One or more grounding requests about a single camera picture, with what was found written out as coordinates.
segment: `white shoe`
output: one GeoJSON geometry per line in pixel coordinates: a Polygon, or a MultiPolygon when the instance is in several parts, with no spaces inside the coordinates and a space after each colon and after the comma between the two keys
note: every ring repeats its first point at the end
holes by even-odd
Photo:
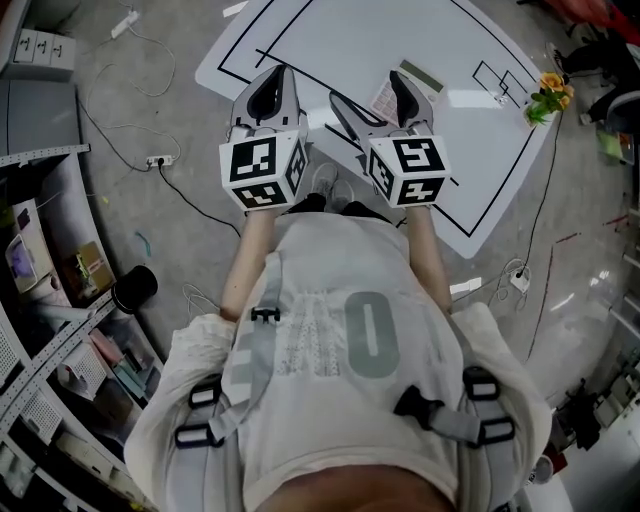
{"type": "Polygon", "coordinates": [[[583,126],[587,126],[589,124],[593,124],[593,118],[589,115],[588,112],[584,114],[580,114],[580,124],[583,126]]]}
{"type": "Polygon", "coordinates": [[[311,179],[311,193],[320,194],[329,199],[331,195],[331,189],[333,189],[336,180],[338,179],[338,168],[330,163],[322,164],[313,173],[311,179]]]}
{"type": "Polygon", "coordinates": [[[562,67],[563,57],[556,45],[553,43],[547,43],[545,44],[545,48],[547,49],[547,57],[551,59],[551,63],[553,64],[556,73],[560,76],[566,75],[567,72],[562,67]]]}
{"type": "Polygon", "coordinates": [[[349,203],[353,203],[355,197],[353,188],[347,180],[337,180],[331,191],[331,210],[340,213],[349,203]]]}

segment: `black cup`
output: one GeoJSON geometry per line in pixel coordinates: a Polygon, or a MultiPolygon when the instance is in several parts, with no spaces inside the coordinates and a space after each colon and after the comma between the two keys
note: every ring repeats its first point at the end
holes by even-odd
{"type": "Polygon", "coordinates": [[[158,291],[158,281],[147,267],[138,265],[122,276],[111,288],[111,298],[116,307],[132,315],[158,291]]]}

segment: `power strip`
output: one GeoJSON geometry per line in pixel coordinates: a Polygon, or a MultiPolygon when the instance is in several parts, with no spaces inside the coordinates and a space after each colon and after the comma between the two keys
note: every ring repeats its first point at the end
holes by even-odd
{"type": "Polygon", "coordinates": [[[147,157],[147,167],[153,169],[154,167],[160,167],[158,162],[162,159],[162,167],[169,167],[173,165],[173,157],[171,155],[158,155],[147,157]]]}

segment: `white cabinet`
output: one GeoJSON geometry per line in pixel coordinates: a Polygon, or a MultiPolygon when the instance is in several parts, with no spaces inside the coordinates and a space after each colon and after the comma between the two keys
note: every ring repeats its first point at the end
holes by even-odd
{"type": "Polygon", "coordinates": [[[75,39],[22,29],[13,61],[2,78],[67,82],[73,73],[75,60],[75,39]]]}

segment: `box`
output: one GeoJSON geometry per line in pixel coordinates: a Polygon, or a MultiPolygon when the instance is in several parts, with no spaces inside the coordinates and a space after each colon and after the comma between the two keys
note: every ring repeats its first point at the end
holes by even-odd
{"type": "Polygon", "coordinates": [[[80,301],[108,290],[113,284],[111,271],[95,242],[83,245],[67,258],[62,270],[74,298],[80,301]]]}

